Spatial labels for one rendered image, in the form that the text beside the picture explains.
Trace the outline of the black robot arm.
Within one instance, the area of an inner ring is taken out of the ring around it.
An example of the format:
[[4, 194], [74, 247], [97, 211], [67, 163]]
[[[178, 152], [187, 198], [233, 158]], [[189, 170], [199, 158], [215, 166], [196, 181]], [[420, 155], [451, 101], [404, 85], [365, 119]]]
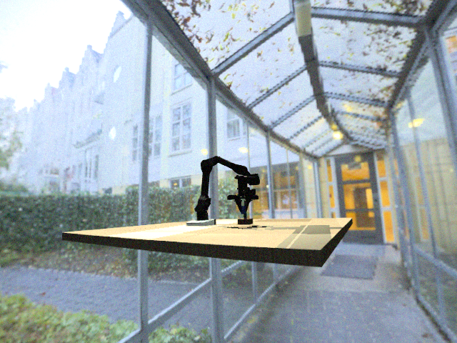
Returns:
[[[234, 179], [238, 179], [238, 186], [247, 186], [247, 183], [249, 185], [259, 185], [260, 184], [260, 179], [258, 174], [250, 174], [248, 172], [248, 169], [246, 166], [242, 166], [239, 164], [234, 164], [228, 160], [225, 160], [221, 158], [220, 156], [214, 156], [210, 159], [203, 160], [201, 162], [201, 170], [202, 170], [202, 183], [201, 183], [201, 196], [199, 197], [198, 204], [195, 207], [195, 212], [197, 216], [197, 221], [206, 221], [208, 220], [208, 213], [207, 210], [211, 204], [211, 198], [209, 198], [209, 177], [211, 170], [214, 165], [216, 164], [222, 164], [224, 166], [227, 166], [228, 168], [232, 169], [234, 172], [237, 174], [243, 175], [239, 176], [236, 175]], [[244, 177], [247, 176], [247, 177]], [[245, 187], [242, 187], [241, 190], [241, 195], [244, 195], [245, 197], [253, 197], [253, 195], [256, 194], [256, 190], [252, 189], [250, 190], [250, 187], [248, 189], [245, 189]]]

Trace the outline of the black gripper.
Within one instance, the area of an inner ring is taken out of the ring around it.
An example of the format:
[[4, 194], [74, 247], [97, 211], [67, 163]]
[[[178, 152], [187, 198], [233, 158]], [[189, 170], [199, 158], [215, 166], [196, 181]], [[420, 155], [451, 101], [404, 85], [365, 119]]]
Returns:
[[244, 197], [244, 195], [241, 195], [241, 190], [242, 190], [242, 187], [245, 187], [245, 189], [248, 189], [247, 186], [238, 186], [238, 194], [237, 195], [228, 195], [227, 196], [227, 200], [232, 200], [232, 199], [235, 199], [234, 202], [236, 202], [240, 212], [242, 210], [241, 208], [241, 202], [242, 200], [241, 199], [245, 199], [244, 200], [244, 206], [246, 206], [246, 212], [247, 212], [247, 209], [248, 209], [248, 205], [251, 201], [253, 201], [252, 199], [258, 199], [258, 195], [253, 195], [253, 197]]

